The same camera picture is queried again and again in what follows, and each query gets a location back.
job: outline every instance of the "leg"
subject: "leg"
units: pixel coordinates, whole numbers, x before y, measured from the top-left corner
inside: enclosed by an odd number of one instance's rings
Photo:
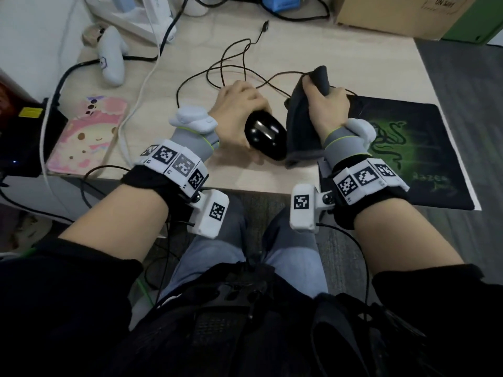
[[[311,298],[329,291],[314,234],[290,228],[290,208],[271,221],[262,237],[262,247],[264,261],[298,291]]]
[[[174,269],[170,283],[160,297],[192,281],[218,263],[244,262],[242,245],[246,230],[244,208],[235,196],[229,196],[229,207],[215,239],[196,236]]]

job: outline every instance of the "computer mouse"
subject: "computer mouse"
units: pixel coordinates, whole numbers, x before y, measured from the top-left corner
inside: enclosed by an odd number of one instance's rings
[[[278,161],[286,158],[286,129],[270,113],[251,113],[244,134],[250,145],[267,157]]]

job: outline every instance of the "wooden desk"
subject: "wooden desk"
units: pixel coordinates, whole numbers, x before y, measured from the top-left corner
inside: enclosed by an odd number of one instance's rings
[[[243,38],[256,40],[265,20],[269,30],[260,42],[246,54],[247,67],[265,78],[288,70],[310,71],[326,65],[330,83],[346,87],[357,94],[433,103],[439,105],[429,76],[413,39],[379,32],[335,26],[332,22],[289,23],[269,16],[259,6],[228,2],[201,18],[183,16],[177,25],[174,43],[166,45],[158,69],[151,77],[143,95],[142,106],[128,122],[125,132],[130,154],[139,155],[157,138],[169,138],[173,127],[168,118],[177,109],[175,94],[179,85],[191,75],[207,69],[220,59],[223,50]],[[154,56],[156,48],[124,34],[132,55]],[[245,46],[233,48],[236,54]],[[86,48],[82,60],[96,57],[93,49]],[[101,76],[99,66],[77,70],[71,75],[62,93],[62,110],[69,112],[83,97],[91,94],[120,96],[135,103],[144,77],[153,64],[126,62],[126,81],[119,88],[109,88]],[[239,69],[224,69],[226,83],[243,79]],[[298,75],[280,75],[273,84],[291,93]],[[211,79],[220,84],[219,71]],[[255,85],[261,81],[248,74]],[[285,96],[264,86],[261,93],[270,101],[273,115],[286,121]],[[189,81],[180,92],[181,104],[199,104],[211,108],[217,90],[209,85],[204,75]],[[127,166],[115,145],[108,164]],[[246,162],[219,150],[207,162],[210,177],[206,187],[229,190],[251,190],[290,194],[296,183],[318,184],[316,166],[286,170],[281,164],[266,161],[264,165]],[[123,172],[107,169],[100,177],[117,179]]]

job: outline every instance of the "screw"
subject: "screw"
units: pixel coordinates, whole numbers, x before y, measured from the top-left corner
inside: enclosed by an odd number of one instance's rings
[[[325,205],[330,205],[332,204],[332,195],[329,193],[327,195],[324,195],[323,198],[321,199]]]

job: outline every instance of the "mouse pad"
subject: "mouse pad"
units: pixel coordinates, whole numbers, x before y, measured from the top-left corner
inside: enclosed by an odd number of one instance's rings
[[[411,187],[412,204],[474,209],[436,105],[366,96],[349,99],[349,117],[365,119],[376,129],[369,152],[386,161]]]

